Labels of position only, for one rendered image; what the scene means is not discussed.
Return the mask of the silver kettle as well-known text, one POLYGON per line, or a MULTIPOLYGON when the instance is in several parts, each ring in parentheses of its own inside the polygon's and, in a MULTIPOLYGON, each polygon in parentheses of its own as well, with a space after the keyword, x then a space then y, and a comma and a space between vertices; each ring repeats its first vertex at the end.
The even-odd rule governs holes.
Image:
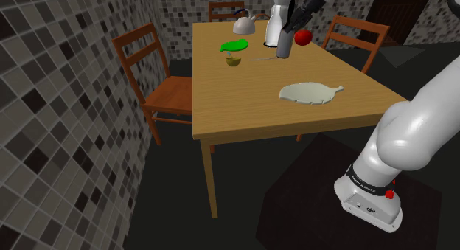
POLYGON ((257 15, 252 15, 251 12, 247 9, 240 9, 240 10, 237 10, 236 12, 234 12, 234 15, 238 14, 238 13, 241 13, 241 12, 244 12, 244 11, 247 11, 248 12, 248 16, 245 17, 240 17, 239 19, 237 19, 234 23, 234 26, 233 26, 233 33, 234 34, 238 34, 238 35, 250 35, 250 34, 254 34, 255 33, 255 24, 254 22, 259 18, 259 17, 267 17, 267 18, 270 18, 269 15, 267 14, 264 14, 264 13, 260 13, 260 14, 257 14, 257 15))

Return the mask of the green leaf-shaped plate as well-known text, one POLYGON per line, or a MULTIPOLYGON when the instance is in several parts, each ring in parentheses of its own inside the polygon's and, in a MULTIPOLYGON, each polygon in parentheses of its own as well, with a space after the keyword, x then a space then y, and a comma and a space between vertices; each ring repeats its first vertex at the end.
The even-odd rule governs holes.
POLYGON ((240 39, 236 41, 228 41, 220 46, 221 52, 239 52, 248 47, 246 39, 240 39))

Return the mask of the wooden dining table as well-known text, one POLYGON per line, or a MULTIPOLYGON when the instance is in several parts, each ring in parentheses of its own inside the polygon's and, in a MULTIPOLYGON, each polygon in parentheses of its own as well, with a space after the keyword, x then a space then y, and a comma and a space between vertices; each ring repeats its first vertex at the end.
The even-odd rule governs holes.
POLYGON ((240 39, 231 22, 192 25, 192 136, 201 143, 213 218, 217 217, 211 145, 318 133, 376 125, 403 97, 316 44, 294 45, 287 59, 271 58, 264 46, 266 21, 247 35, 238 66, 226 64, 220 46, 240 39), (343 86, 325 105, 302 105, 279 98, 284 86, 315 82, 343 86))

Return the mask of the red apple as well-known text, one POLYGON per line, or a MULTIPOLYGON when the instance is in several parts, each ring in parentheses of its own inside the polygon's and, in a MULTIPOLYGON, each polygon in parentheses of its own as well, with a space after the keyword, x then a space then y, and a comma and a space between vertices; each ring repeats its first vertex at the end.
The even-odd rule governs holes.
POLYGON ((294 41, 299 46, 308 45, 313 39, 313 34, 309 30, 299 30, 294 35, 294 41))

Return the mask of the white leaf-shaped plate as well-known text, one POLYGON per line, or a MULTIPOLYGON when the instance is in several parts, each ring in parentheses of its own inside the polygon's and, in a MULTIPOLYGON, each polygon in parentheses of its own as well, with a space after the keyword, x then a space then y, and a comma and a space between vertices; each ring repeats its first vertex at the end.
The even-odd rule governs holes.
POLYGON ((279 98, 305 105, 323 105, 332 101, 335 94, 343 90, 343 86, 330 88, 322 83, 295 83, 283 87, 280 90, 279 98))

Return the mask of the grey cylindrical cup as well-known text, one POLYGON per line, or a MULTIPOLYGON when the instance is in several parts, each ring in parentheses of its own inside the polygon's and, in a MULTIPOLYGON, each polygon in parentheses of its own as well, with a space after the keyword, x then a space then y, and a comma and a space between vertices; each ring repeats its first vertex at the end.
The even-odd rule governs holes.
POLYGON ((293 39, 296 31, 291 30, 286 32, 284 29, 281 30, 276 48, 276 56, 278 58, 288 58, 293 45, 293 39))

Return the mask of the dark wooden door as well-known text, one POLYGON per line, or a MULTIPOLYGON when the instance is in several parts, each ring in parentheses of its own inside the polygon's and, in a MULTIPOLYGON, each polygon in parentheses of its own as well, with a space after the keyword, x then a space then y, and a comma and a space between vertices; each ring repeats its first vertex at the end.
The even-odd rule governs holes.
POLYGON ((366 11, 364 19, 390 26, 382 46, 402 46, 428 0, 357 0, 366 11))

